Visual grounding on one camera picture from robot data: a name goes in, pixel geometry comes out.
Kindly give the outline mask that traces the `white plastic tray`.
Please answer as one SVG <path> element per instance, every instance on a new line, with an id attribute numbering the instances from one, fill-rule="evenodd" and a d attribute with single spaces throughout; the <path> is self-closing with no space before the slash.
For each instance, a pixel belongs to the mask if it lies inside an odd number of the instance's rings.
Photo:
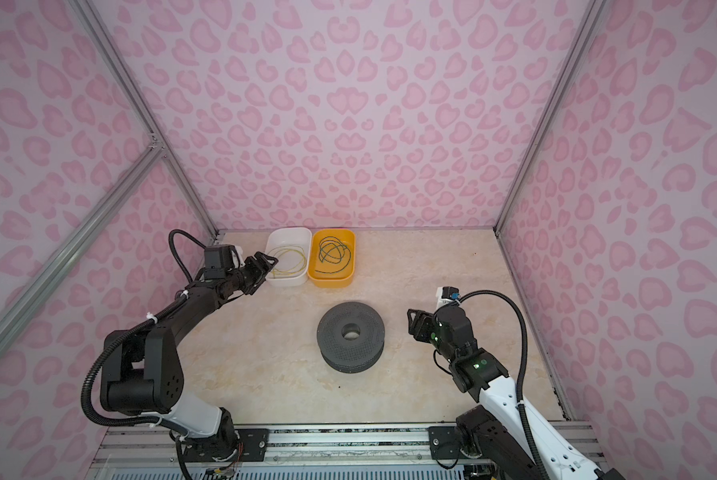
<path id="1" fill-rule="evenodd" d="M 264 253 L 278 258 L 278 265 L 266 278 L 274 287 L 296 287 L 308 281 L 312 231 L 306 227 L 274 230 Z"/>

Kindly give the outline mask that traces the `dark grey cable spool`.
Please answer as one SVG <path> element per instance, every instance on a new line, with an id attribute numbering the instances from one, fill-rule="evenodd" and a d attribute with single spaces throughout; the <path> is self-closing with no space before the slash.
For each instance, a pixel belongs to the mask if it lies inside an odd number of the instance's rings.
<path id="1" fill-rule="evenodd" d="M 362 302 L 344 302 L 330 308 L 316 328 L 322 358 L 340 373 L 369 370 L 380 360 L 385 340 L 383 318 Z"/>

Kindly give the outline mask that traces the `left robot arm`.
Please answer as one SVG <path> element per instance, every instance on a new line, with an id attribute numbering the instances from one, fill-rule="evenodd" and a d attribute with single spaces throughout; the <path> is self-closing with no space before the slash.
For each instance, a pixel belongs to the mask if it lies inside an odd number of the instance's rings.
<path id="1" fill-rule="evenodd" d="M 86 418 L 106 427 L 166 428 L 182 451 L 202 460 L 239 460 L 242 441 L 232 415 L 188 391 L 178 346 L 204 318 L 255 294 L 277 265 L 264 252 L 240 259 L 232 245 L 206 248 L 204 267 L 171 304 L 108 334 L 82 384 Z"/>

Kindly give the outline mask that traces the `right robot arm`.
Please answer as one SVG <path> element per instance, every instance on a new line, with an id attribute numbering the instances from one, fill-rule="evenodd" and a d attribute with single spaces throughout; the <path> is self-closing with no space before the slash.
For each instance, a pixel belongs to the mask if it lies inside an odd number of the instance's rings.
<path id="1" fill-rule="evenodd" d="M 457 304 L 435 313 L 410 309 L 409 333 L 448 363 L 460 392 L 477 406 L 456 420 L 460 450 L 497 464 L 511 479 L 622 479 L 584 456 L 524 398 L 517 380 L 479 346 L 471 320 Z"/>

